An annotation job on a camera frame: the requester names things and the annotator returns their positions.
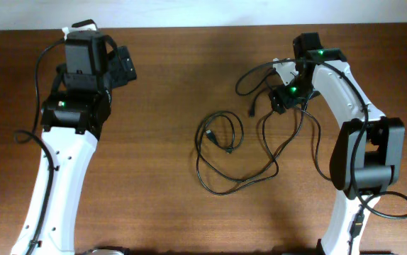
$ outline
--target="brown tabletop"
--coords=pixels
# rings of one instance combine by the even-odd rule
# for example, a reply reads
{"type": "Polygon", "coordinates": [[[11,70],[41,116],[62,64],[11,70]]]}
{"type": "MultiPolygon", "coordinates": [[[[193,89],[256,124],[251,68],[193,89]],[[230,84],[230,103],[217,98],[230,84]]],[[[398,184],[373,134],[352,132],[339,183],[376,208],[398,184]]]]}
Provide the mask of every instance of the brown tabletop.
{"type": "MultiPolygon", "coordinates": [[[[196,177],[194,149],[201,119],[230,110],[243,121],[245,141],[227,155],[205,140],[207,157],[235,177],[265,165],[268,156],[256,125],[270,111],[269,100],[260,96],[257,115],[248,118],[253,95],[237,96],[235,82],[257,64],[293,57],[291,41],[312,31],[320,33],[325,47],[342,49],[376,107],[405,123],[401,175],[390,190],[407,194],[407,24],[106,29],[119,45],[128,46],[138,80],[113,91],[112,114],[82,189],[76,251],[99,245],[159,252],[314,247],[330,222],[335,188],[314,168],[311,138],[316,127],[309,119],[279,159],[276,178],[230,196],[204,190],[196,177]]],[[[35,60],[61,36],[59,30],[0,31],[0,254],[9,254],[21,231],[40,159],[37,145],[13,142],[13,131],[30,129],[35,60]]],[[[55,66],[64,61],[62,46],[44,57],[41,100],[48,95],[55,66]]],[[[243,88],[254,86],[255,78],[243,88]]],[[[321,96],[310,102],[309,111],[322,124],[319,160],[328,173],[338,125],[321,96]]],[[[290,110],[269,120],[270,147],[290,136],[295,116],[290,110]]],[[[227,123],[217,120],[214,128],[227,142],[227,123]]],[[[218,191],[233,187],[207,167],[202,166],[202,175],[218,191]]],[[[382,198],[376,208],[407,212],[407,205],[395,198],[382,198]]],[[[407,220],[371,216],[361,248],[407,254],[407,220]]]]}

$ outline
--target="white wall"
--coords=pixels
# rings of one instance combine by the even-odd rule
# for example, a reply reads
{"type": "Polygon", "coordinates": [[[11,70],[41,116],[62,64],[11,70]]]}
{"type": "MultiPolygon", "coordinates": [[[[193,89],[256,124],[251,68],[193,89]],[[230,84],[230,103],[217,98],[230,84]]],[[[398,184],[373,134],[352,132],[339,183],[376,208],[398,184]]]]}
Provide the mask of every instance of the white wall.
{"type": "Polygon", "coordinates": [[[406,0],[0,0],[0,30],[407,22],[406,0]]]}

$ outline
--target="wooden table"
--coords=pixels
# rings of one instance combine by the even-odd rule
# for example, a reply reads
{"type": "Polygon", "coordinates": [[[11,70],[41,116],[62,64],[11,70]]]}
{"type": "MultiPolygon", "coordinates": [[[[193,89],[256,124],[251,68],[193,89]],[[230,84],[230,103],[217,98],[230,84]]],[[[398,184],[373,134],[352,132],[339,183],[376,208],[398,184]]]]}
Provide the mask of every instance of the wooden table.
{"type": "MultiPolygon", "coordinates": [[[[340,47],[366,95],[405,123],[401,177],[390,190],[407,194],[407,24],[106,29],[119,45],[129,47],[138,80],[113,92],[112,114],[82,189],[76,251],[98,245],[158,252],[314,247],[330,221],[335,189],[314,169],[311,137],[316,127],[310,120],[281,156],[278,177],[225,197],[211,195],[199,183],[193,141],[205,115],[234,111],[245,126],[242,147],[227,155],[205,141],[207,157],[234,176],[263,166],[268,157],[256,124],[270,111],[269,100],[261,96],[256,117],[248,118],[252,96],[235,95],[235,82],[257,64],[293,57],[291,41],[311,31],[320,33],[325,47],[340,47]]],[[[61,36],[59,30],[0,31],[0,254],[9,254],[21,231],[40,158],[37,145],[14,144],[12,134],[30,129],[35,60],[61,36]]],[[[63,47],[43,59],[42,100],[55,66],[64,61],[63,47]]],[[[323,126],[319,159],[327,173],[338,126],[322,97],[311,101],[309,111],[323,126]]],[[[290,110],[269,120],[270,147],[290,136],[295,114],[290,110]]],[[[217,121],[214,128],[223,125],[217,121]]],[[[225,141],[229,132],[217,135],[225,141]]],[[[202,169],[215,189],[232,187],[202,169]]],[[[407,212],[407,205],[395,198],[383,198],[377,208],[407,212]]],[[[407,254],[407,220],[372,216],[362,249],[407,254]]]]}

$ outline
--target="table surface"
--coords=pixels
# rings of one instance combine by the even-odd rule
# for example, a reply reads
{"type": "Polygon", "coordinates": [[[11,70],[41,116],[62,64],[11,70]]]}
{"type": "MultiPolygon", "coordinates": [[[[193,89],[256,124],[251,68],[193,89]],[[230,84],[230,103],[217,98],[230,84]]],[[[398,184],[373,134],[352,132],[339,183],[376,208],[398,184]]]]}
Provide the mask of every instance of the table surface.
{"type": "MultiPolygon", "coordinates": [[[[375,106],[405,123],[401,177],[390,190],[407,194],[407,24],[105,29],[119,45],[128,46],[138,80],[113,91],[112,114],[84,180],[76,251],[101,245],[158,252],[314,247],[330,222],[335,188],[314,168],[316,139],[312,143],[311,138],[316,127],[309,119],[281,156],[276,178],[230,196],[204,190],[196,176],[194,149],[201,119],[230,110],[245,126],[242,147],[229,155],[205,141],[204,153],[237,177],[265,165],[268,156],[256,126],[271,110],[269,100],[261,96],[256,117],[248,118],[252,96],[237,96],[235,82],[257,64],[293,57],[291,41],[312,31],[320,33],[325,47],[342,49],[375,106]]],[[[30,129],[35,60],[61,36],[59,30],[0,31],[0,254],[9,254],[21,231],[40,159],[36,144],[13,142],[13,131],[30,129]]],[[[41,100],[48,94],[55,66],[64,61],[63,47],[44,57],[41,100]]],[[[248,79],[243,89],[254,86],[256,78],[248,79]]],[[[322,97],[310,102],[309,111],[322,123],[319,160],[328,173],[338,125],[322,97]]],[[[297,115],[290,110],[269,120],[270,147],[290,136],[297,115]]],[[[227,142],[227,123],[218,120],[214,128],[227,142]]],[[[233,187],[208,167],[202,172],[218,191],[233,187]]],[[[407,212],[407,205],[396,198],[382,198],[376,208],[407,212]]],[[[361,246],[407,254],[407,220],[371,216],[361,246]]]]}

